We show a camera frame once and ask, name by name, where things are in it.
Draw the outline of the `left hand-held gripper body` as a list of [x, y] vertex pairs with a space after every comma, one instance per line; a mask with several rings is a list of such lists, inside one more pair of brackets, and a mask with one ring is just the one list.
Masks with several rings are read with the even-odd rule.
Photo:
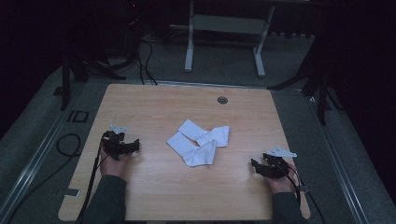
[[119, 159], [120, 155], [131, 152], [131, 146], [123, 142], [125, 131], [125, 127], [111, 125], [110, 130], [104, 133], [104, 151], [116, 161]]

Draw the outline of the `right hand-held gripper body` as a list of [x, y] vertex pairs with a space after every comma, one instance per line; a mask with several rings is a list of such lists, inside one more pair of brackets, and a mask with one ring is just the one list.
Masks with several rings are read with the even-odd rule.
[[296, 158], [297, 154], [282, 147], [276, 147], [267, 150], [262, 156], [266, 162], [262, 174], [265, 177], [279, 179], [289, 173], [289, 166], [284, 158]]

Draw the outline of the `person's right hand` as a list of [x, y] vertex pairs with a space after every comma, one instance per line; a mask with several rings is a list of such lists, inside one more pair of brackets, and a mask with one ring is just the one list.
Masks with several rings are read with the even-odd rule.
[[279, 179], [272, 179], [266, 177], [266, 181], [268, 182], [270, 189], [273, 194], [283, 193], [283, 192], [292, 192], [295, 193], [296, 189], [294, 173], [290, 173], [287, 176], [283, 176]]

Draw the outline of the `person's left hand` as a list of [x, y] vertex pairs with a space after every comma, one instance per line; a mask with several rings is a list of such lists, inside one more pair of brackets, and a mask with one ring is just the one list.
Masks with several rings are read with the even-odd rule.
[[100, 172], [101, 175], [114, 175], [120, 178], [124, 178], [126, 170], [128, 169], [129, 163], [132, 159], [131, 154], [123, 155], [118, 161], [109, 156], [103, 150], [100, 153], [101, 164]]

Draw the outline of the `black metal stand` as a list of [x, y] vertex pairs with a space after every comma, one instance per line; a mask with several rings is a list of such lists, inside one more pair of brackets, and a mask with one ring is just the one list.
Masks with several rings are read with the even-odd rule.
[[81, 50], [73, 46], [66, 45], [63, 50], [62, 60], [62, 105], [61, 110], [65, 111], [71, 101], [71, 75], [73, 73], [77, 81], [86, 82], [89, 79], [89, 74], [86, 65], [93, 67], [100, 74], [118, 80], [125, 80], [113, 73], [110, 69], [105, 68], [97, 61], [90, 59], [87, 55], [83, 54]]
[[332, 36], [324, 33], [318, 34], [306, 53], [297, 74], [280, 84], [268, 87], [268, 90], [280, 91], [306, 79], [302, 93], [304, 96], [312, 97], [318, 92], [317, 116], [320, 123], [325, 125], [326, 98], [336, 52], [336, 41]]

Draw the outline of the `metal floor rail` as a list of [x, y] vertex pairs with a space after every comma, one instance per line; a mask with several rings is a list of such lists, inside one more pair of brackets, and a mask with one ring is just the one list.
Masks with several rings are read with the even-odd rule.
[[363, 211], [361, 202], [356, 194], [356, 190], [354, 189], [354, 187], [350, 181], [350, 178], [347, 175], [345, 166], [343, 165], [343, 163], [340, 160], [340, 157], [339, 157], [338, 152], [335, 148], [335, 145], [332, 141], [332, 138], [331, 138], [330, 133], [327, 129], [327, 126], [323, 125], [322, 122], [318, 118], [318, 115], [317, 115], [318, 100], [316, 100], [314, 96], [308, 96], [305, 98], [305, 100], [308, 103], [311, 114], [314, 117], [314, 120], [316, 121], [316, 123], [319, 127], [322, 137], [324, 138], [324, 142], [326, 145], [326, 147], [325, 147], [326, 152], [329, 155], [329, 159], [332, 164], [332, 168], [335, 172], [335, 175], [339, 182], [340, 188], [343, 191], [343, 194], [346, 198], [346, 202], [348, 204], [348, 207], [351, 211], [351, 214], [352, 214], [356, 224], [369, 224], [368, 218], [367, 218], [365, 212]]
[[42, 88], [0, 140], [0, 224], [7, 223], [21, 202], [85, 86], [72, 85], [64, 110], [62, 97], [53, 96], [49, 86]]

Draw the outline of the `white metal desk frame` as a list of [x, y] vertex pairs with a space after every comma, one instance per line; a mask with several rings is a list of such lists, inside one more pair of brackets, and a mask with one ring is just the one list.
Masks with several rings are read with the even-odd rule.
[[265, 76], [264, 64], [262, 60], [262, 48], [268, 35], [270, 24], [276, 8], [269, 7], [265, 19], [248, 19], [224, 16], [212, 16], [196, 14], [194, 12], [194, 0], [190, 0], [189, 28], [188, 28], [188, 46], [185, 58], [184, 70], [192, 70], [194, 40], [193, 33], [195, 30], [212, 31], [221, 33], [237, 33], [246, 35], [258, 35], [260, 41], [252, 49], [256, 70], [259, 77]]

